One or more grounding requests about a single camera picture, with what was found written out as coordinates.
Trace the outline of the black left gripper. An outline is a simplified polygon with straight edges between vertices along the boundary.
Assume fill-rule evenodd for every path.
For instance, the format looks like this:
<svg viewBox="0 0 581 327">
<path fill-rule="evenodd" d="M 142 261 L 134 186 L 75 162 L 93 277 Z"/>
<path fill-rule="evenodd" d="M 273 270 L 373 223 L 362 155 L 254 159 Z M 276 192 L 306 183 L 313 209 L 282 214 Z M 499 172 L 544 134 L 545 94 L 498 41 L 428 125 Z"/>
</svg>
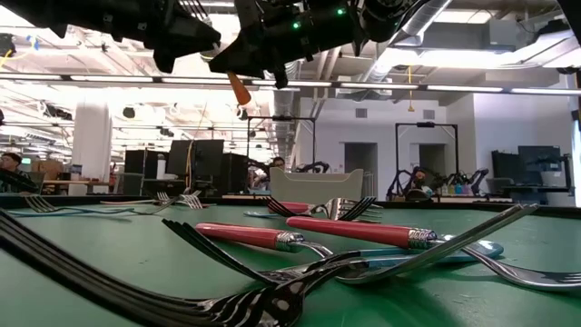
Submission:
<svg viewBox="0 0 581 327">
<path fill-rule="evenodd" d="M 161 27 L 152 40 L 147 29 L 156 27 L 155 0 L 54 0 L 54 33 L 64 38 L 69 25 L 110 35 L 114 41 L 128 38 L 153 49 L 157 68 L 173 71 L 175 58 L 210 51 L 221 41 L 221 34 L 180 6 L 164 13 Z"/>
</svg>

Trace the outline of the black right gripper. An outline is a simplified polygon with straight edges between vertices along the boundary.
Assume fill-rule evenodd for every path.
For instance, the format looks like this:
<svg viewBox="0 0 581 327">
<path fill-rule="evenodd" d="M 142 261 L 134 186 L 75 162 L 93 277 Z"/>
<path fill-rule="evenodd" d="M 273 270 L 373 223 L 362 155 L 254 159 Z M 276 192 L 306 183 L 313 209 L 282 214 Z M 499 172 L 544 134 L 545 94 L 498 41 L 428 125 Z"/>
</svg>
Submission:
<svg viewBox="0 0 581 327">
<path fill-rule="evenodd" d="M 209 62 L 213 73 L 274 75 L 288 85 L 287 63 L 360 37 L 359 0 L 261 0 L 262 27 L 242 28 Z"/>
</svg>

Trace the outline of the orange-handled fork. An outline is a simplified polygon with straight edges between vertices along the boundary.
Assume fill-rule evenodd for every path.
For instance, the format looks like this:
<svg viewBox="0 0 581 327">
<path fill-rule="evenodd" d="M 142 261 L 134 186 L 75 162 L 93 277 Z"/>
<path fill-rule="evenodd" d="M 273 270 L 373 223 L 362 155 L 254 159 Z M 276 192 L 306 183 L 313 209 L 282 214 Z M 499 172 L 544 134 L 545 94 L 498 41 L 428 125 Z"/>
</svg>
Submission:
<svg viewBox="0 0 581 327">
<path fill-rule="evenodd" d="M 202 6 L 200 0 L 178 0 L 178 4 L 181 6 L 183 10 L 185 10 L 189 15 L 193 16 L 194 18 L 202 21 L 209 27 L 212 27 L 212 20 L 209 17 L 207 11 Z M 201 54 L 201 58 L 204 62 L 209 63 L 211 59 L 213 59 L 216 55 L 218 55 L 224 46 L 221 44 L 214 44 L 212 50 L 203 51 Z M 234 95 L 236 97 L 237 103 L 239 106 L 244 106 L 251 102 L 251 94 L 240 80 L 240 78 L 233 72 L 226 72 L 227 77 L 230 82 L 230 86 Z"/>
</svg>

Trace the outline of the person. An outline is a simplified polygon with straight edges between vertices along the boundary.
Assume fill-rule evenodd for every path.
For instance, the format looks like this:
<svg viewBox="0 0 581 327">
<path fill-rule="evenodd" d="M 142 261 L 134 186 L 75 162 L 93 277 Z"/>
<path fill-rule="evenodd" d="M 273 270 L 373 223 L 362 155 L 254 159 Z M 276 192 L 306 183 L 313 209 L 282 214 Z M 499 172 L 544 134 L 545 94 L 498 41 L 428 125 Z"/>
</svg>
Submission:
<svg viewBox="0 0 581 327">
<path fill-rule="evenodd" d="M 39 187 L 20 169 L 22 157 L 14 153 L 0 155 L 0 193 L 37 193 Z"/>
<path fill-rule="evenodd" d="M 271 182 L 271 178 L 270 178 L 270 169 L 271 168 L 279 168 L 281 170 L 285 169 L 285 160 L 282 157 L 274 157 L 271 161 L 271 163 L 269 163 L 265 169 L 263 169 L 264 171 L 264 175 L 263 176 L 259 176 L 259 177 L 255 177 L 254 180 L 252 181 L 252 188 L 253 189 L 260 189 L 260 190 L 264 190 L 264 191 L 269 191 L 271 189 L 270 187 L 270 182 Z"/>
</svg>

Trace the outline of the black monitor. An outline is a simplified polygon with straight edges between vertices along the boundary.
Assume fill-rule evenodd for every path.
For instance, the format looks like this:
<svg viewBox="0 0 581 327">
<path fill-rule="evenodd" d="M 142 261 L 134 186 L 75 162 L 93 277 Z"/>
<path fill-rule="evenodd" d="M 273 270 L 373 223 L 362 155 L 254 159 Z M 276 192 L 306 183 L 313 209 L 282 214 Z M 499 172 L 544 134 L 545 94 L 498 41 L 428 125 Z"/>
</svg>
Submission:
<svg viewBox="0 0 581 327">
<path fill-rule="evenodd" d="M 221 173 L 223 140 L 197 140 L 194 142 L 194 168 L 196 176 L 215 176 Z"/>
<path fill-rule="evenodd" d="M 521 161 L 518 154 L 491 152 L 493 174 L 495 178 L 517 180 L 521 173 Z"/>
<path fill-rule="evenodd" d="M 526 171 L 560 172 L 562 170 L 559 146 L 520 145 L 518 155 Z"/>
<path fill-rule="evenodd" d="M 190 176 L 192 174 L 193 140 L 173 140 L 167 161 L 168 173 Z"/>
</svg>

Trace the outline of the black computer case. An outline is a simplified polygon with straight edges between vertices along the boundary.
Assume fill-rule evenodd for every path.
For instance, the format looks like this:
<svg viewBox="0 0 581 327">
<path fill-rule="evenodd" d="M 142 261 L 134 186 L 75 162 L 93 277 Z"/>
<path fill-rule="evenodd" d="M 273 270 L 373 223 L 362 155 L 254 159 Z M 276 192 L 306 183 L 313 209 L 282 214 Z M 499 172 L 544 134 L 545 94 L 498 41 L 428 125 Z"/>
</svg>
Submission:
<svg viewBox="0 0 581 327">
<path fill-rule="evenodd" d="M 241 154 L 224 154 L 221 183 L 223 193 L 240 193 L 246 189 L 248 157 Z"/>
</svg>

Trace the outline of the black cabinet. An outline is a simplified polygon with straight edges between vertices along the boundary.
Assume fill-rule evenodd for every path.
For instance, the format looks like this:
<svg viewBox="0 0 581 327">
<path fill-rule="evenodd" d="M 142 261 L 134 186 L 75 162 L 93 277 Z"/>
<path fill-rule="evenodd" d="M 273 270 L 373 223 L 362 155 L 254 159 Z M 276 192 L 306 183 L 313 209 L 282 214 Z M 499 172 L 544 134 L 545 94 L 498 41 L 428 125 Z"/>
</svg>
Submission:
<svg viewBox="0 0 581 327">
<path fill-rule="evenodd" d="M 159 176 L 158 161 L 167 160 L 167 152 L 153 150 L 128 150 L 125 153 L 124 170 L 120 174 L 119 186 L 124 195 L 141 195 L 144 180 L 156 180 Z"/>
</svg>

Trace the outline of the grey door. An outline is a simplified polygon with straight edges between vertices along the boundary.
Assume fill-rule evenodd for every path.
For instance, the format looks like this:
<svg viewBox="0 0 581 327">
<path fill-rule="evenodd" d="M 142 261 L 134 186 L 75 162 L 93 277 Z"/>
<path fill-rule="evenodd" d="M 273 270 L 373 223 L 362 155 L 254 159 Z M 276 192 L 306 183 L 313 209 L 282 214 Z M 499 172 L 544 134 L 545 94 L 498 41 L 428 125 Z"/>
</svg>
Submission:
<svg viewBox="0 0 581 327">
<path fill-rule="evenodd" d="M 345 143 L 344 172 L 363 171 L 361 193 L 378 195 L 378 145 L 376 143 Z"/>
<path fill-rule="evenodd" d="M 426 171 L 427 180 L 432 182 L 447 172 L 446 146 L 444 144 L 420 144 L 419 166 Z"/>
</svg>

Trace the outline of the white plastic bin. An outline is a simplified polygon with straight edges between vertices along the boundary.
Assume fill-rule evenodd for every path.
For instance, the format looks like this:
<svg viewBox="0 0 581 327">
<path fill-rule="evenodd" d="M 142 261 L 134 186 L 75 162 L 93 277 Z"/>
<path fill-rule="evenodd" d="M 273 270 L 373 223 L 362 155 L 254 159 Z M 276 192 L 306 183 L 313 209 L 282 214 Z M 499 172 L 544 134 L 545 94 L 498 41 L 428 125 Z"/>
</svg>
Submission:
<svg viewBox="0 0 581 327">
<path fill-rule="evenodd" d="M 285 173 L 270 169 L 271 196 L 280 202 L 326 203 L 333 198 L 359 200 L 364 171 L 351 173 Z"/>
</svg>

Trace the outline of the white pillar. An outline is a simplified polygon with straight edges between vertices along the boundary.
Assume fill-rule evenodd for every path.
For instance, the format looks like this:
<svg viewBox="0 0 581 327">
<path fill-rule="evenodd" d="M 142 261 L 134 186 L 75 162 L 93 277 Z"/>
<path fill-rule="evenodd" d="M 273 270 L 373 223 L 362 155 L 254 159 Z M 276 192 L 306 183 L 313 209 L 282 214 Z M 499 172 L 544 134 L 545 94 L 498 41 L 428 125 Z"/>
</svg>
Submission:
<svg viewBox="0 0 581 327">
<path fill-rule="evenodd" d="M 81 165 L 80 177 L 105 185 L 93 193 L 108 193 L 113 135 L 113 119 L 105 101 L 81 100 L 74 116 L 72 165 Z"/>
</svg>

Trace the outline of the dark metal fork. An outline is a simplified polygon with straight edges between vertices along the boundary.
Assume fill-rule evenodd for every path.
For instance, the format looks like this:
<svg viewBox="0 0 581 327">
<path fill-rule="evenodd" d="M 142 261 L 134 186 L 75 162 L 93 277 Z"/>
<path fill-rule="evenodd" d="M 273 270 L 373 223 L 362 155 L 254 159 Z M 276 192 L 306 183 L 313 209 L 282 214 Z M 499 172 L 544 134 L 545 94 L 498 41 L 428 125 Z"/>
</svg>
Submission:
<svg viewBox="0 0 581 327">
<path fill-rule="evenodd" d="M 271 196 L 264 197 L 262 201 L 267 206 L 270 213 L 276 213 L 283 217 L 292 217 L 294 215 L 300 214 L 300 211 L 298 211 L 297 209 L 287 207 L 283 203 L 272 198 Z"/>
<path fill-rule="evenodd" d="M 360 200 L 339 198 L 337 219 L 347 222 L 354 221 L 364 214 L 375 200 L 376 198 L 373 196 L 366 196 Z"/>
</svg>

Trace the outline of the wooden table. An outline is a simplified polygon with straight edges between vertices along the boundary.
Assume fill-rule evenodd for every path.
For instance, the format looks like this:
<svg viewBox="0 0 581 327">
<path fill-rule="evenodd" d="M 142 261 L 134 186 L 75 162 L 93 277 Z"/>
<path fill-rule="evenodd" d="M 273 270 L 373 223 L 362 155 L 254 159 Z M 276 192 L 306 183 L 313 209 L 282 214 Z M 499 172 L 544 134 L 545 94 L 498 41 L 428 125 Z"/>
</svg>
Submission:
<svg viewBox="0 0 581 327">
<path fill-rule="evenodd" d="M 81 180 L 81 181 L 70 181 L 70 180 L 44 180 L 40 188 L 40 194 L 61 194 L 62 188 L 68 192 L 68 189 L 72 186 L 82 185 L 85 187 L 85 194 L 94 193 L 94 188 L 97 187 L 100 191 L 105 193 L 109 192 L 110 184 L 102 181 L 95 180 Z"/>
</svg>

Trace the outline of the cardboard box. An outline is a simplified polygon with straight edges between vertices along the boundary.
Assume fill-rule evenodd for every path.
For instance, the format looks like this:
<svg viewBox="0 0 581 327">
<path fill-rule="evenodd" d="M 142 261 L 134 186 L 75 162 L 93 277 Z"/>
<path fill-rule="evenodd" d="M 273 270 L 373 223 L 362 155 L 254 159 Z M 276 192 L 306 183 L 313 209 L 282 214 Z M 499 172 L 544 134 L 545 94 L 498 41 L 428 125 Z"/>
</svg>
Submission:
<svg viewBox="0 0 581 327">
<path fill-rule="evenodd" d="M 45 180 L 56 180 L 58 174 L 64 171 L 64 165 L 56 160 L 38 160 L 32 162 L 33 172 L 44 173 Z"/>
</svg>

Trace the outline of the black desk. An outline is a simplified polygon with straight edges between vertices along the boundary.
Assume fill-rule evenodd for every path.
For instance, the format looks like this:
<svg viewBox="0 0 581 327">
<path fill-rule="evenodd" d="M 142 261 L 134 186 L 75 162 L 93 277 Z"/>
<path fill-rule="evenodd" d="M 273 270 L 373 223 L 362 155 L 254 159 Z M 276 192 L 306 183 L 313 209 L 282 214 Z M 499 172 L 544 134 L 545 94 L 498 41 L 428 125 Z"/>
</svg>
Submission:
<svg viewBox="0 0 581 327">
<path fill-rule="evenodd" d="M 492 197 L 509 198 L 513 203 L 538 203 L 549 205 L 550 193 L 573 195 L 574 188 L 567 188 L 565 186 L 509 185 L 489 191 L 488 195 Z"/>
</svg>

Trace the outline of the ribbed silver air duct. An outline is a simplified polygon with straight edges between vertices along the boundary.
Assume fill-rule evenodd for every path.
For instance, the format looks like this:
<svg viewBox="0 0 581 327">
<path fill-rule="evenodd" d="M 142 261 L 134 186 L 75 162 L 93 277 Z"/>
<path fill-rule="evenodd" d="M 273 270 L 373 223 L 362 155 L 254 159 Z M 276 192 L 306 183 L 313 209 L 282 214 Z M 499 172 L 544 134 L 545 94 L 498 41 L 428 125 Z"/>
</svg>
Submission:
<svg viewBox="0 0 581 327">
<path fill-rule="evenodd" d="M 285 64 L 286 75 L 289 79 L 295 80 L 300 75 L 300 61 Z M 273 114 L 275 116 L 294 116 L 294 100 L 296 91 L 284 89 L 273 92 Z M 291 154 L 292 142 L 294 140 L 293 121 L 273 121 L 273 129 L 276 136 L 277 155 L 287 159 Z"/>
</svg>

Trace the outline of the black metal rig frame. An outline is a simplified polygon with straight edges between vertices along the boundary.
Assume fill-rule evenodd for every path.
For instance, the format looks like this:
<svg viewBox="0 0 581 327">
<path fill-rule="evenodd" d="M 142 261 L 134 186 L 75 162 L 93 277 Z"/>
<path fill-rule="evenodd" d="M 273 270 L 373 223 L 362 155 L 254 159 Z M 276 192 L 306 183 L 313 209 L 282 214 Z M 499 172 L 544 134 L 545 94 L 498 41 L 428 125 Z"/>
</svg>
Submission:
<svg viewBox="0 0 581 327">
<path fill-rule="evenodd" d="M 446 146 L 448 177 L 459 172 L 458 126 L 434 122 L 395 123 L 395 177 L 397 182 L 408 178 L 407 172 L 419 167 L 420 144 Z"/>
<path fill-rule="evenodd" d="M 294 160 L 303 145 L 300 145 L 300 129 L 310 134 L 310 164 L 316 162 L 317 125 L 312 117 L 300 117 L 287 114 L 271 116 L 249 115 L 246 120 L 246 153 L 247 166 L 260 170 L 264 175 L 270 174 L 271 162 L 251 158 L 251 141 L 256 133 L 264 133 L 267 144 L 266 150 L 275 157 L 281 157 L 287 167 L 294 166 Z"/>
</svg>

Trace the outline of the red-handled silver fork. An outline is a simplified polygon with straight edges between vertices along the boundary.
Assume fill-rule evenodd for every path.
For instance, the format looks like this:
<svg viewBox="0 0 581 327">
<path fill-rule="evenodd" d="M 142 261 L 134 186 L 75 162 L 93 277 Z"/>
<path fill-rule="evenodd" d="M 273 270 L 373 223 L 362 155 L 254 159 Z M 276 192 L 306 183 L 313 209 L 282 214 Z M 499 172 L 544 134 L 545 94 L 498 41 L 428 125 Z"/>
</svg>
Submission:
<svg viewBox="0 0 581 327">
<path fill-rule="evenodd" d="M 484 264 L 506 281 L 522 287 L 547 292 L 581 290 L 581 272 L 542 272 L 520 268 L 488 258 L 475 249 L 477 241 L 526 214 L 527 211 L 522 208 L 518 208 L 514 213 L 501 213 L 446 241 L 440 241 L 432 231 L 386 224 L 321 221 L 306 217 L 291 217 L 287 220 L 287 224 L 313 232 L 346 236 L 402 248 L 410 248 L 413 243 L 419 243 L 425 249 L 423 253 L 406 259 L 403 263 L 398 263 L 392 268 L 357 277 L 353 281 L 355 284 L 375 282 L 392 275 L 411 272 L 444 259 L 456 251 L 461 251 L 468 257 Z"/>
<path fill-rule="evenodd" d="M 226 223 L 198 223 L 194 229 L 207 237 L 280 252 L 297 253 L 309 249 L 323 258 L 333 255 L 325 246 L 309 242 L 301 233 L 296 232 Z"/>
<path fill-rule="evenodd" d="M 300 214 L 306 214 L 306 215 L 311 215 L 314 213 L 310 212 L 310 209 L 315 205 L 315 204 L 309 204 L 309 203 L 294 203 L 294 202 L 282 202 L 285 206 L 290 207 L 292 209 L 297 209 L 298 211 L 300 211 Z"/>
</svg>

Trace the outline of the smooth silver air duct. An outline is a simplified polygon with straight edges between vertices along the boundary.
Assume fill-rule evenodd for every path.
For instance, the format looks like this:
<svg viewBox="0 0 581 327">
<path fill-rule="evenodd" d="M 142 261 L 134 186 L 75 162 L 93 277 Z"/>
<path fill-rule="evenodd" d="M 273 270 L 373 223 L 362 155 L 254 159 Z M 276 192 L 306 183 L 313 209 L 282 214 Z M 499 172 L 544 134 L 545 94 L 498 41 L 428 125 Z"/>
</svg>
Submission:
<svg viewBox="0 0 581 327">
<path fill-rule="evenodd" d="M 378 41 L 378 49 L 381 52 L 368 72 L 361 77 L 361 82 L 381 82 L 393 67 L 401 65 L 406 59 L 406 53 L 404 50 L 395 48 L 395 45 L 403 43 L 405 46 L 420 46 L 428 27 L 452 0 L 393 1 L 398 4 L 398 12 L 401 12 L 401 15 L 397 14 L 393 19 L 390 19 L 395 30 L 386 40 Z"/>
</svg>

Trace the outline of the black table edge rail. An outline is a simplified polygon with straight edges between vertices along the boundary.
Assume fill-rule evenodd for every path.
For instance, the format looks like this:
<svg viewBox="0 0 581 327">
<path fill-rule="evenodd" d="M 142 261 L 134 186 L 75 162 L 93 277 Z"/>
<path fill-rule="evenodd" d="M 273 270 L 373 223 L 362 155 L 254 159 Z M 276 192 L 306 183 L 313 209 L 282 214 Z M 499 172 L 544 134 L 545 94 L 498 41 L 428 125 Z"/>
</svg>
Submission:
<svg viewBox="0 0 581 327">
<path fill-rule="evenodd" d="M 83 195 L 83 196 L 68 196 L 68 195 L 46 195 L 44 199 L 54 206 L 81 206 L 93 205 L 100 202 L 130 202 L 147 200 L 144 196 L 125 196 L 125 195 Z M 242 206 L 242 207 L 258 207 L 264 206 L 263 200 L 258 198 L 202 198 L 202 203 L 217 204 L 218 206 Z M 384 209 L 420 209 L 420 210 L 474 210 L 486 212 L 501 212 L 509 207 L 509 203 L 490 203 L 490 202 L 476 202 L 476 203 L 405 203 L 405 202 L 379 202 L 376 205 Z M 0 207 L 5 209 L 18 209 L 27 206 L 25 196 L 21 194 L 0 194 Z M 547 216 L 564 219 L 581 220 L 581 208 L 577 207 L 554 207 L 541 205 L 535 211 L 535 215 Z"/>
</svg>

